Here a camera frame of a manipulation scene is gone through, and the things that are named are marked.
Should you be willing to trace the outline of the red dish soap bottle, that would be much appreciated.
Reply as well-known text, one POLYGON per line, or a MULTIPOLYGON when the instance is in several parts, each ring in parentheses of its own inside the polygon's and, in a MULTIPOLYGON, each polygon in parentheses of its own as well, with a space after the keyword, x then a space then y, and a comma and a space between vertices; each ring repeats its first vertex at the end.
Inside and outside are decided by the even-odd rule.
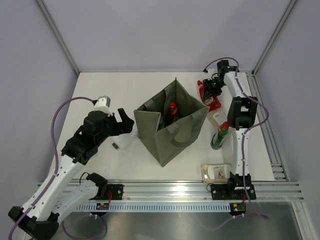
POLYGON ((200 99, 206 106, 209 107, 209 112, 212 112, 214 110, 221 108, 222 105, 218 97, 207 95, 207 93, 205 92, 205 86, 201 80, 197 81, 197 86, 198 86, 200 99))
POLYGON ((178 108, 177 104, 174 101, 171 101, 169 103, 169 110, 167 112, 166 116, 166 123, 167 125, 171 125, 178 119, 178 108))

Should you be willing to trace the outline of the white bottle black cap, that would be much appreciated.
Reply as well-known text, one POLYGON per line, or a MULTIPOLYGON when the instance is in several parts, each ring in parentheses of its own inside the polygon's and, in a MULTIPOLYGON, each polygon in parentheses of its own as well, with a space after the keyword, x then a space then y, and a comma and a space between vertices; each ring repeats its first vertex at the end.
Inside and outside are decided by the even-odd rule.
POLYGON ((112 138, 112 146, 116 150, 123 150, 138 137, 138 131, 134 128, 130 133, 121 134, 112 138))

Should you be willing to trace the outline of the olive green canvas bag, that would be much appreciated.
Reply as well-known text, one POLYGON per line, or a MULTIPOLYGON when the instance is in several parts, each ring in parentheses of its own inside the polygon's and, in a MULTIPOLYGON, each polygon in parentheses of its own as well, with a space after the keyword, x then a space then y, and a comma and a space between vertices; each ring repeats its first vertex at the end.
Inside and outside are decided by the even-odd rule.
POLYGON ((209 107, 175 79, 133 114, 140 141, 164 167, 198 139, 208 112, 209 107), (170 102, 176 103, 177 120, 167 125, 170 102))

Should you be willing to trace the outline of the green bottle red cap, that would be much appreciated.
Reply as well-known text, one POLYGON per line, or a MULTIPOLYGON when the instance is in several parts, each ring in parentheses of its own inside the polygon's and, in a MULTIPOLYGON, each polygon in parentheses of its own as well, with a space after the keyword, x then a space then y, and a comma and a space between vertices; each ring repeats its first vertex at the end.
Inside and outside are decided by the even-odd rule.
POLYGON ((223 122, 217 129, 217 132, 212 137, 212 140, 210 142, 210 146, 214 150, 219 150, 224 142, 224 138, 229 133, 229 123, 227 121, 223 122))

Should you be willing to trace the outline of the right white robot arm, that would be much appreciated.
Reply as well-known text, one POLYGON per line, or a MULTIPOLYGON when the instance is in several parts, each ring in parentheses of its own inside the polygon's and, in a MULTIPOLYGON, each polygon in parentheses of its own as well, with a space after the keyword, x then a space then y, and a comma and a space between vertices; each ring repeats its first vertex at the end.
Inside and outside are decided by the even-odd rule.
POLYGON ((227 114, 227 121, 233 138, 233 162, 226 183, 212 183, 210 192, 213 200, 256 199, 254 186, 247 160, 250 131, 255 125, 258 100, 249 96, 241 82, 239 64, 231 66, 232 57, 220 57, 213 60, 217 63, 215 77, 203 80, 203 99, 219 96, 226 86, 232 100, 227 114))

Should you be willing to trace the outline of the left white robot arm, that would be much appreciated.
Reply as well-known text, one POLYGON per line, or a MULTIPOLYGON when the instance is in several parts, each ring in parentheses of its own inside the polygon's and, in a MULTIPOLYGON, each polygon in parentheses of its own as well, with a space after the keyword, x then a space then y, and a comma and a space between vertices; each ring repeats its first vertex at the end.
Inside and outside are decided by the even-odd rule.
POLYGON ((8 216, 34 240, 49 240, 57 232, 63 220, 79 205, 91 199, 110 196, 108 180, 97 173, 90 173, 86 179, 66 197, 60 199, 62 192, 97 152, 99 146, 108 138, 128 134, 133 130, 134 121, 123 108, 118 109, 121 121, 114 113, 100 110, 91 111, 83 124, 65 143, 58 157, 53 173, 23 204, 14 206, 8 216))

